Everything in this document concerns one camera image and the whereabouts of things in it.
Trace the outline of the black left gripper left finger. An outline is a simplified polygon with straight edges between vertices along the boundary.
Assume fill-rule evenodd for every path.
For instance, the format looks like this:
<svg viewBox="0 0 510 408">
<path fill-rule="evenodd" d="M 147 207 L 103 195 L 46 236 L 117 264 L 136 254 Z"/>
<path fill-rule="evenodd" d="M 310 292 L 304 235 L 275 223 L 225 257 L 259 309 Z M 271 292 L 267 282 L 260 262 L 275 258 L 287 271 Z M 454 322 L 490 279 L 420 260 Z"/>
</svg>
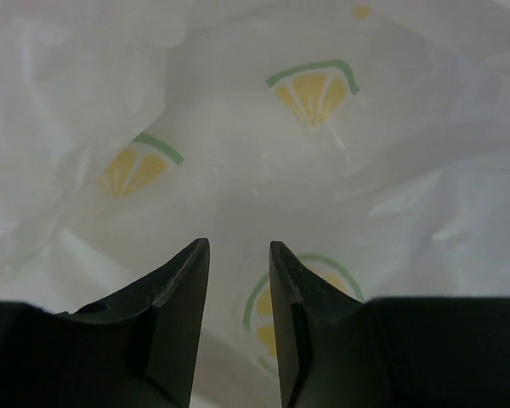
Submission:
<svg viewBox="0 0 510 408">
<path fill-rule="evenodd" d="M 186 407 L 210 246 L 74 313 L 0 302 L 0 407 Z"/>
</svg>

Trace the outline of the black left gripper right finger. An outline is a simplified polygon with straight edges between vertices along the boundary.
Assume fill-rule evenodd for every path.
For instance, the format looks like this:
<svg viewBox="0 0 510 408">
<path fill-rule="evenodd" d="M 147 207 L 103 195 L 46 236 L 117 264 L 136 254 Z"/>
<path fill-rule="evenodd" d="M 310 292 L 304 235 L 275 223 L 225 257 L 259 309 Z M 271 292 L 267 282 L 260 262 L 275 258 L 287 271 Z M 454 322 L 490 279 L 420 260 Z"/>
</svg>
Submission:
<svg viewBox="0 0 510 408">
<path fill-rule="evenodd" d="M 510 407 L 510 297 L 361 303 L 282 242 L 269 281 L 285 407 Z"/>
</svg>

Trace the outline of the white plastic bag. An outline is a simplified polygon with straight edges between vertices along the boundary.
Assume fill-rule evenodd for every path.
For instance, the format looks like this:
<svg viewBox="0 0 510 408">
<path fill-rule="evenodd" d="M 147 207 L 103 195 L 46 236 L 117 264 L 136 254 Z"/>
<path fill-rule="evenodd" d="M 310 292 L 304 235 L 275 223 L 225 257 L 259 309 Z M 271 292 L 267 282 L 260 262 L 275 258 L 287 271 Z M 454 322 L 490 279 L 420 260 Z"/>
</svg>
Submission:
<svg viewBox="0 0 510 408">
<path fill-rule="evenodd" d="M 510 1 L 0 1 L 0 301 L 199 237 L 193 405 L 279 404 L 272 241 L 360 301 L 510 297 Z"/>
</svg>

